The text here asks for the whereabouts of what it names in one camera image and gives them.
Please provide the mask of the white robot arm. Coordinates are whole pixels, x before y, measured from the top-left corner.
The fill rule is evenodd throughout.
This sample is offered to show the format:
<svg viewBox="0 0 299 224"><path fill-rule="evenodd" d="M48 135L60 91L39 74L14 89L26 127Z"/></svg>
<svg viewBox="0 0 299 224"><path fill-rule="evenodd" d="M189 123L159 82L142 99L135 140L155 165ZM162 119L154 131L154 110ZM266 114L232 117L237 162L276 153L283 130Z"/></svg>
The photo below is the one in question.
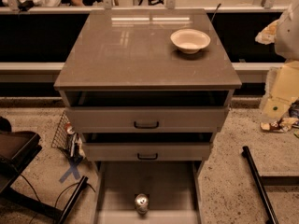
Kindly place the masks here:
<svg viewBox="0 0 299 224"><path fill-rule="evenodd" d="M261 102L263 114L270 119L280 119L299 98L299 0L293 0L278 20L259 32L255 41L274 44L275 53L285 63L269 74L271 81Z"/></svg>

